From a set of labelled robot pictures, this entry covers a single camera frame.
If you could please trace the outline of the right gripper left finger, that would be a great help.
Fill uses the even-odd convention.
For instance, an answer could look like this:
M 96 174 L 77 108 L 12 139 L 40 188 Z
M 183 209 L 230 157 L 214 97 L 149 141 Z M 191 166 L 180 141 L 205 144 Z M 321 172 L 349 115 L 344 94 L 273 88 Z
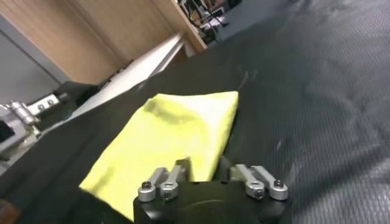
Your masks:
M 179 194 L 179 184 L 191 179 L 191 160 L 178 159 L 173 168 L 156 168 L 152 175 L 138 188 L 138 200 L 142 203 L 154 201 L 159 195 L 164 201 L 175 199 Z

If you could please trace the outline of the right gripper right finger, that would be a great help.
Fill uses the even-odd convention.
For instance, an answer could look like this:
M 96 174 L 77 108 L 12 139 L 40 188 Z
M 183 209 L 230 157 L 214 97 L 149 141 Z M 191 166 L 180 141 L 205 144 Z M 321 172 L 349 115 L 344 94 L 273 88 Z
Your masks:
M 277 201 L 288 199 L 288 187 L 282 180 L 276 179 L 263 166 L 246 166 L 233 164 L 226 157 L 221 156 L 219 167 L 225 169 L 229 181 L 244 183 L 245 193 L 250 198 L 261 200 L 266 193 Z

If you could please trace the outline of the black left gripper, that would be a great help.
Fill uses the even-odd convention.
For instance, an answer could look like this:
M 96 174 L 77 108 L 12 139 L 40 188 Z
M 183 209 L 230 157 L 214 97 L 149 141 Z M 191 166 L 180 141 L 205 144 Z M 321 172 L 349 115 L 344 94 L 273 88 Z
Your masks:
M 1 105 L 1 160 L 9 160 L 8 152 L 26 138 L 38 137 L 37 127 L 64 121 L 98 92 L 99 85 L 67 81 L 30 103 Z

